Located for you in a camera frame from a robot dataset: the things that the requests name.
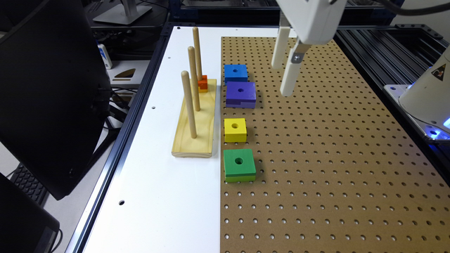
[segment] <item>red block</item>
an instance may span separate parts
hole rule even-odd
[[[202,81],[198,81],[198,88],[200,89],[200,91],[202,92],[207,92],[208,91],[208,76],[207,75],[203,75],[202,76]]]

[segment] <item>wooden peg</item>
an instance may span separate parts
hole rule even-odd
[[[197,78],[198,81],[203,80],[202,72],[202,58],[200,57],[200,36],[198,35],[198,27],[192,29],[194,33],[194,47],[195,47],[195,63],[197,64]]]
[[[196,112],[200,111],[200,99],[198,97],[198,80],[195,67],[195,49],[192,46],[188,47],[189,65],[191,66],[191,86],[193,92],[193,103]]]
[[[191,138],[197,138],[197,129],[195,127],[194,109],[192,106],[191,83],[189,82],[189,73],[181,72],[181,80],[183,82],[184,100],[186,101],[186,109],[188,111],[189,129],[191,130]]]

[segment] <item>white device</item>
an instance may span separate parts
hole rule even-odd
[[[312,44],[327,44],[335,35],[346,0],[276,0],[281,8],[280,29],[276,38],[272,68],[281,68],[288,44],[290,25],[297,43],[290,50],[280,92],[292,95],[305,53]]]
[[[450,49],[399,98],[400,106],[422,122],[450,133]]]
[[[110,55],[108,55],[108,52],[106,51],[105,45],[98,44],[97,46],[106,69],[110,70],[113,67],[113,63],[111,62]]]

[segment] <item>wooden peg board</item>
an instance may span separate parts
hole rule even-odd
[[[257,104],[225,108],[222,77],[221,120],[246,118],[248,137],[222,129],[221,149],[251,148],[257,178],[225,183],[221,164],[221,252],[450,252],[449,187],[336,43],[309,49],[288,98],[274,44],[222,38]]]

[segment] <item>metal frame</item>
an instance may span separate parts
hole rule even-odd
[[[180,0],[169,0],[172,21],[197,24],[277,25],[280,20],[278,5],[266,7],[184,7]],[[404,0],[395,0],[401,6]],[[347,5],[340,25],[390,25],[395,14],[382,6]]]
[[[137,126],[141,119],[143,109],[146,106],[148,97],[151,93],[153,82],[158,74],[159,66],[161,64],[162,56],[164,55],[169,41],[170,33],[173,24],[166,25],[161,33],[161,38],[157,43],[155,54],[147,68],[144,75],[140,89],[138,90],[133,104],[128,112],[128,116],[122,125],[122,130],[117,137],[117,140],[112,147],[111,153],[106,160],[103,171],[97,181],[91,198],[88,201],[85,209],[90,209],[88,214],[83,214],[79,220],[78,226],[75,229],[74,235],[66,249],[66,252],[83,252],[84,246],[89,239],[91,229],[94,227],[96,217],[100,211],[102,202],[108,191],[108,187],[114,178],[114,175],[119,171],[124,161],[127,158],[129,147],[133,141]]]
[[[412,127],[415,124],[409,116],[390,99],[383,88],[386,84],[414,83],[449,44],[425,25],[341,27],[335,35],[335,41],[447,184],[450,184],[450,148],[443,146],[442,141],[430,143],[423,138],[422,133]]]

